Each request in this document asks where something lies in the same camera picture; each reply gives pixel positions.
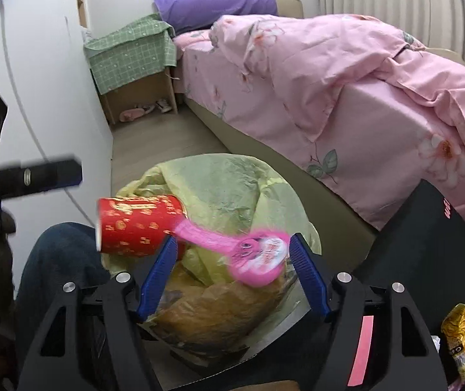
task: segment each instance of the pink toy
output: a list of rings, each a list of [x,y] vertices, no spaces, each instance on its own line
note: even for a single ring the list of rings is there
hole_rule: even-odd
[[[263,287],[283,271],[290,237],[281,232],[254,231],[243,237],[209,232],[183,219],[173,234],[228,257],[231,276],[252,287]]]

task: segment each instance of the black bag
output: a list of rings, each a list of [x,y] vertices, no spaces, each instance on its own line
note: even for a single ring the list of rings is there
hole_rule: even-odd
[[[354,275],[364,283],[406,286],[432,335],[459,303],[465,304],[465,221],[444,196],[422,180],[377,236]],[[448,379],[455,363],[443,340]]]

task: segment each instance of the trash bag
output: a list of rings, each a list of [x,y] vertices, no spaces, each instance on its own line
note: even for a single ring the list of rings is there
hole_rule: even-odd
[[[321,252],[317,231],[292,187],[254,157],[205,154],[160,163],[117,196],[163,194],[175,195],[189,219],[208,230],[228,235],[252,229],[301,232],[312,251]],[[112,275],[133,270],[137,261],[102,254]],[[288,316],[305,299],[295,282],[288,262],[268,286],[246,286],[232,280],[223,256],[192,245],[175,265],[156,313],[143,327],[186,360],[207,367],[253,345]]]

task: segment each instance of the pink slipper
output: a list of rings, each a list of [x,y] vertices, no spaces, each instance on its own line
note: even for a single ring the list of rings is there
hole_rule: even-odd
[[[146,114],[146,111],[140,107],[135,107],[134,109],[124,110],[120,116],[119,120],[121,122],[133,122],[135,119],[142,117]]]

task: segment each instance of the cable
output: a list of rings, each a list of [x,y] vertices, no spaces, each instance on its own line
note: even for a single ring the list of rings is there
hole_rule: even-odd
[[[8,71],[8,79],[10,80],[10,85],[12,86],[12,91],[15,96],[15,100],[17,102],[17,106],[19,107],[19,111],[21,112],[21,116],[23,121],[25,122],[26,128],[28,129],[28,132],[30,133],[30,136],[32,137],[32,140],[34,141],[37,150],[41,154],[41,157],[49,162],[49,159],[44,152],[44,149],[41,146],[41,143],[37,139],[37,135],[35,134],[34,129],[32,128],[30,121],[28,120],[28,116],[26,115],[25,109],[22,107],[22,102],[21,98],[19,96],[19,92],[17,91],[17,87],[15,86],[15,79],[14,79],[14,73],[12,71],[12,65],[10,64],[10,57],[8,56],[8,45],[7,45],[7,26],[6,26],[6,19],[5,19],[5,9],[4,9],[4,1],[0,0],[0,15],[1,15],[1,38],[3,40],[3,52],[4,52],[4,58],[5,58],[5,63],[7,64],[7,71]],[[63,190],[66,195],[69,197],[70,200],[72,200],[72,203],[75,207],[77,207],[77,210],[83,215],[83,217],[86,219],[86,221],[92,226],[95,227],[94,223],[88,216],[88,214],[82,209],[79,203],[73,198],[72,194],[70,193],[69,190],[64,189]]]

